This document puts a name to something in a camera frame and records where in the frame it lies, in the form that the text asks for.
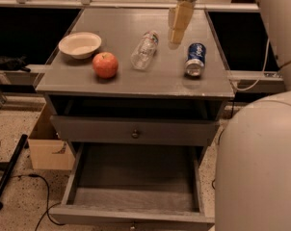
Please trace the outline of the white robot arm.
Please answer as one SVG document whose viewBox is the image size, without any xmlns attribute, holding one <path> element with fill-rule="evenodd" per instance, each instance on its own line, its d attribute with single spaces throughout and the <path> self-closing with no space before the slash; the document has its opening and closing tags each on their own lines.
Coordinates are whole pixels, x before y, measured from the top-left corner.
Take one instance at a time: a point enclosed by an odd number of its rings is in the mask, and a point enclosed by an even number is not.
<svg viewBox="0 0 291 231">
<path fill-rule="evenodd" d="M 291 231 L 291 0 L 256 0 L 286 91 L 242 108 L 222 132 L 215 231 Z"/>
</svg>

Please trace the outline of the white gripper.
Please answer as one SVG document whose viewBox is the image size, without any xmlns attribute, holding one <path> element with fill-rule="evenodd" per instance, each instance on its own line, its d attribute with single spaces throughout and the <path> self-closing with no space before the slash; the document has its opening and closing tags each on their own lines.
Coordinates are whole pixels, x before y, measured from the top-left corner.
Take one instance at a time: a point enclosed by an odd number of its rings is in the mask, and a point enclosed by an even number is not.
<svg viewBox="0 0 291 231">
<path fill-rule="evenodd" d="M 169 41 L 172 44 L 180 44 L 183 40 L 193 16 L 195 5 L 193 2 L 197 0 L 176 1 L 178 1 L 176 6 L 169 9 Z"/>
</svg>

